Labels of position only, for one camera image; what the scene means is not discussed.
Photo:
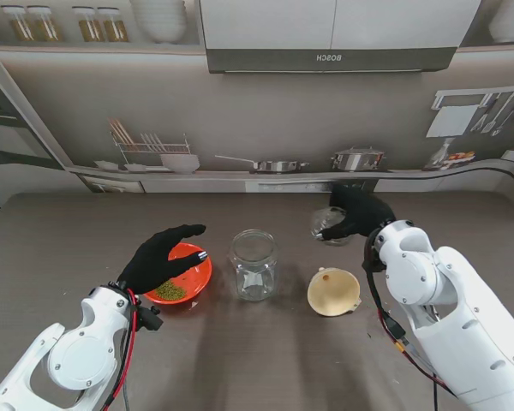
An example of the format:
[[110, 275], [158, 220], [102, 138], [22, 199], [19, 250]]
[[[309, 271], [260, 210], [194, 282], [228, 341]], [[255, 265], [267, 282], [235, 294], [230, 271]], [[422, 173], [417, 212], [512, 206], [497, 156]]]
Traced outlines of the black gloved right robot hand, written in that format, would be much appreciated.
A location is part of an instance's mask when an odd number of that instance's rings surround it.
[[344, 219], [330, 228], [321, 230], [319, 239], [332, 241], [362, 235], [368, 237], [379, 227], [397, 220], [390, 206], [372, 194], [343, 184], [332, 186], [329, 206], [345, 211]]

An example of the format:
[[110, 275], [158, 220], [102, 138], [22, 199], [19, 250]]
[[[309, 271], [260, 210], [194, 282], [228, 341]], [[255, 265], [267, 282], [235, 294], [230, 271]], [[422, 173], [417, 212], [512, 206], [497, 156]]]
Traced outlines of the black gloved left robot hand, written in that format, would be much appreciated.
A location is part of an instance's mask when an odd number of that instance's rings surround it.
[[202, 235], [205, 231], [203, 224], [183, 224], [154, 234], [140, 245], [117, 282], [141, 295], [196, 267], [207, 259], [206, 252], [194, 252], [175, 259], [169, 259], [169, 255], [183, 239]]

